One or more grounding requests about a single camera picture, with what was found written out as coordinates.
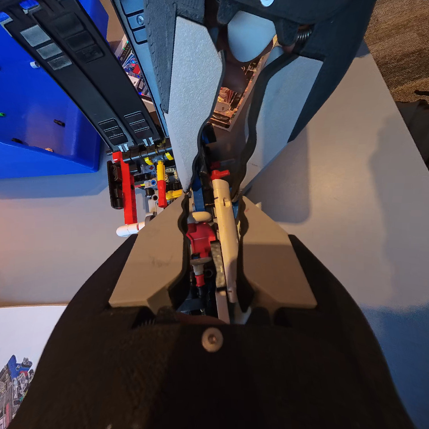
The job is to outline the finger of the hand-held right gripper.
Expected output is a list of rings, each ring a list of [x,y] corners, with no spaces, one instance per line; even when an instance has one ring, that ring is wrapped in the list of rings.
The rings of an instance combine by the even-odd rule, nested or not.
[[[269,54],[254,85],[233,201],[286,147],[322,66],[296,54]]]
[[[224,54],[207,28],[177,17],[166,124],[184,192],[192,185],[203,127],[210,119],[224,76]]]

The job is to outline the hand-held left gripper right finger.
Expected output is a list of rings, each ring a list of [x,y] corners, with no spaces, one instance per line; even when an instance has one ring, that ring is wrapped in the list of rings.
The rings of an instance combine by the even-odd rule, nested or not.
[[[248,308],[314,309],[317,300],[287,232],[243,196],[239,202],[237,297]]]

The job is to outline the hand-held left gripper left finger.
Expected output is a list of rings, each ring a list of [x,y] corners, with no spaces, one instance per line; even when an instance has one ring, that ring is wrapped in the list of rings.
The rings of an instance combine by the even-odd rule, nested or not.
[[[188,293],[185,228],[189,197],[181,195],[138,232],[109,299],[113,308],[178,308]]]

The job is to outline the white blue brick panel assembly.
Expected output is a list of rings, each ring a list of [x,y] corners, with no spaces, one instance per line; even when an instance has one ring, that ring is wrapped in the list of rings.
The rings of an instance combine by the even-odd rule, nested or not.
[[[228,324],[244,324],[248,311],[241,310],[237,292],[239,233],[229,175],[228,167],[219,161],[201,169],[192,188],[187,237],[201,313]]]

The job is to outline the toy brick vehicle model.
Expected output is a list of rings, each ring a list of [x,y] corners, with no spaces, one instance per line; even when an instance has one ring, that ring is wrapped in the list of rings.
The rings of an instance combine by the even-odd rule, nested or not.
[[[143,45],[152,63],[146,31],[144,1],[114,1],[132,49]],[[181,195],[189,197],[201,169],[208,170],[204,148],[208,122],[202,129],[191,188],[184,192],[175,164],[169,131],[162,131],[121,66],[109,43],[80,1],[1,1],[7,19],[2,27],[45,70],[76,104],[111,151],[108,180],[111,206],[124,211],[125,225],[117,232],[137,235]],[[200,309],[194,288],[191,250],[184,281],[188,293],[175,310]]]

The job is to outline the grey desk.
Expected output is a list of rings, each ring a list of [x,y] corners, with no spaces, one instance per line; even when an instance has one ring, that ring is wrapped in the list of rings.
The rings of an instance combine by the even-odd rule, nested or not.
[[[361,306],[399,394],[428,428],[428,170],[363,45],[248,198]],[[1,305],[65,303],[123,242],[105,166],[1,180]]]

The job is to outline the person's right hand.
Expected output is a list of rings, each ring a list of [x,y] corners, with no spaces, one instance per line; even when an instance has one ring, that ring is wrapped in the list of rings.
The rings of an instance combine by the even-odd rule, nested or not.
[[[275,34],[271,20],[243,11],[238,11],[227,25],[230,51],[242,63],[259,56]]]

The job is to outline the holographic sticker sheet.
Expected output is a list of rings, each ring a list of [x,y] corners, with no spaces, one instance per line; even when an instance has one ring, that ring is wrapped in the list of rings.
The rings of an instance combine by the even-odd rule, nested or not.
[[[155,105],[153,103],[148,84],[146,83],[144,73],[138,65],[126,36],[123,36],[120,41],[113,42],[112,47],[114,48],[114,53],[121,66],[142,98],[147,110],[152,116],[156,116]],[[220,88],[214,113],[209,120],[213,126],[227,131],[232,130],[232,127],[256,82],[256,77],[259,75],[268,56],[269,51],[267,51],[265,55],[258,57],[257,59],[249,62],[248,65],[241,68],[245,74],[246,88],[244,92],[239,93],[228,87]]]

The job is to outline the scattered small brick pieces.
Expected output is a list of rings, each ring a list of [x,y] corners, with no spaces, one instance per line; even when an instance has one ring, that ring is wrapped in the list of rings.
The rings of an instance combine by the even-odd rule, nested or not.
[[[1,61],[0,89],[1,142],[58,151],[68,102],[51,77],[29,62]]]

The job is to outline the open instruction booklet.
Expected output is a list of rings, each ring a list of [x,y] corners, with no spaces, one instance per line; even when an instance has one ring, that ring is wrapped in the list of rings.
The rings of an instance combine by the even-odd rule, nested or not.
[[[38,362],[65,305],[0,310],[0,427],[7,428],[27,396]]]

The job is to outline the blue plastic bin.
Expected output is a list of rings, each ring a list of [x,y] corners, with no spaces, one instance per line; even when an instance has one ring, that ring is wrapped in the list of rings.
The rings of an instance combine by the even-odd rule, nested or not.
[[[3,28],[0,36],[1,178],[98,171],[97,131]]]

